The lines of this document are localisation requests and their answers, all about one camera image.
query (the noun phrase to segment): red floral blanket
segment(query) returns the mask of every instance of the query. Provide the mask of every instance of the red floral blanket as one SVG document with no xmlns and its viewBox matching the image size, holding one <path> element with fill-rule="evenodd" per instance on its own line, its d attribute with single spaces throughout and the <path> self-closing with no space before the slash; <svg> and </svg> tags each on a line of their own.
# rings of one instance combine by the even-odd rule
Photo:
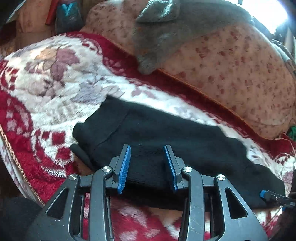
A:
<svg viewBox="0 0 296 241">
<path fill-rule="evenodd" d="M 44 203 L 69 174 L 79 172 L 69 149 L 76 142 L 72 129 L 92 115 L 107 94 L 219 126 L 228 137 L 242 141 L 251 161 L 283 179 L 289 192 L 295 162 L 290 140 L 260 137 L 234 112 L 164 72 L 141 75 L 135 58 L 102 36 L 71 33 L 28 46 L 0 62 L 0 154 L 25 196 Z M 111 206 L 116 240 L 178 237 L 179 211 L 137 207 L 120 199 L 112 199 Z M 268 232 L 280 213 L 255 212 Z M 84 216 L 86 229 L 87 202 Z M 205 229 L 209 238 L 208 219 Z"/>
</svg>

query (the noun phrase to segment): black fabric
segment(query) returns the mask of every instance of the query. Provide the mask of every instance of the black fabric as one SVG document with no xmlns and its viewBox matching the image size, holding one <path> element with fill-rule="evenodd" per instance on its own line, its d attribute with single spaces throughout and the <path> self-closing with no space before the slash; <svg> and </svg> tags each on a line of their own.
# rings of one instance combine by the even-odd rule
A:
<svg viewBox="0 0 296 241">
<path fill-rule="evenodd" d="M 108 96 L 92 116 L 75 125 L 73 136 L 78 145 L 71 150 L 94 171 L 108 165 L 129 144 L 131 163 L 123 194 L 144 205 L 183 208 L 181 197 L 172 194 L 166 179 L 163 146 L 167 144 L 201 174 L 224 174 L 253 209 L 270 205 L 259 197 L 263 189 L 285 194 L 284 183 L 267 167 L 247 159 L 245 146 L 227 138 L 219 127 L 140 104 Z"/>
<path fill-rule="evenodd" d="M 0 238 L 5 241 L 22 241 L 41 207 L 34 201 L 16 197 L 4 200 L 0 212 Z"/>
<path fill-rule="evenodd" d="M 23 3 L 24 0 L 0 1 L 0 30 L 10 15 Z"/>
</svg>

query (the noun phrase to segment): blanket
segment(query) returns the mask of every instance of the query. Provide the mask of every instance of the blanket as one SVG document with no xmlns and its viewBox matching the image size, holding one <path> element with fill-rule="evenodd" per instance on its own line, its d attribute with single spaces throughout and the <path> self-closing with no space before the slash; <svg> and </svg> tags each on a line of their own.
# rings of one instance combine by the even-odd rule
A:
<svg viewBox="0 0 296 241">
<path fill-rule="evenodd" d="M 246 10 L 228 1 L 150 0 L 133 35 L 139 71 L 150 74 L 185 42 L 250 20 Z"/>
<path fill-rule="evenodd" d="M 0 153 L 26 197 L 43 204 L 69 174 L 89 174 L 69 149 L 76 143 L 72 131 L 77 122 L 84 122 L 100 108 L 107 94 L 218 126 L 227 137 L 243 143 L 249 160 L 268 167 L 283 180 L 289 193 L 295 152 L 287 137 L 264 139 L 233 111 L 188 83 L 160 71 L 140 74 L 136 59 L 104 37 L 69 33 L 30 45 L 0 61 L 0 134 L 4 143 L 0 143 Z M 181 211 L 132 201 L 132 196 L 111 200 L 115 240 L 177 239 Z M 280 213 L 278 209 L 255 211 L 268 233 Z M 205 232 L 209 237 L 208 217 Z"/>
</svg>

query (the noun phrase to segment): green object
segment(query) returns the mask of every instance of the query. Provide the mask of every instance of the green object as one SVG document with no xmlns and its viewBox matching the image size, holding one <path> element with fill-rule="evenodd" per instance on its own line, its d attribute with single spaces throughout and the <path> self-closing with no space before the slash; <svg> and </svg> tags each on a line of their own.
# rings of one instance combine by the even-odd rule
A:
<svg viewBox="0 0 296 241">
<path fill-rule="evenodd" d="M 291 126 L 287 133 L 293 141 L 296 141 L 296 126 Z"/>
</svg>

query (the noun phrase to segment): window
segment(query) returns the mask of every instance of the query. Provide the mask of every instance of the window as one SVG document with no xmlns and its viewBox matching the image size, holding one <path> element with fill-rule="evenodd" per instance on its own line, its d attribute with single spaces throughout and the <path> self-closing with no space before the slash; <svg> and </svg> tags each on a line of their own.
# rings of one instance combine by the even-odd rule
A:
<svg viewBox="0 0 296 241">
<path fill-rule="evenodd" d="M 277 0 L 240 0 L 242 7 L 261 22 L 272 34 L 277 26 L 287 20 L 288 15 L 283 6 Z"/>
</svg>

